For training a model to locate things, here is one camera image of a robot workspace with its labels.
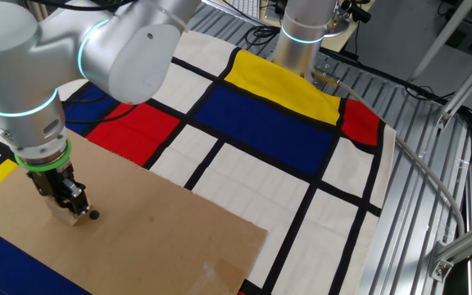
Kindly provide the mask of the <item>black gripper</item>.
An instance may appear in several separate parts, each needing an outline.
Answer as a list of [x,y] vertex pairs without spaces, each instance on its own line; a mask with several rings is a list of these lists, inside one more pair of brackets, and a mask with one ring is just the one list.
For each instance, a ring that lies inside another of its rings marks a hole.
[[33,181],[45,204],[52,205],[52,198],[61,200],[74,216],[83,216],[90,210],[85,185],[74,180],[74,169],[70,161],[47,171],[29,171],[27,176]]

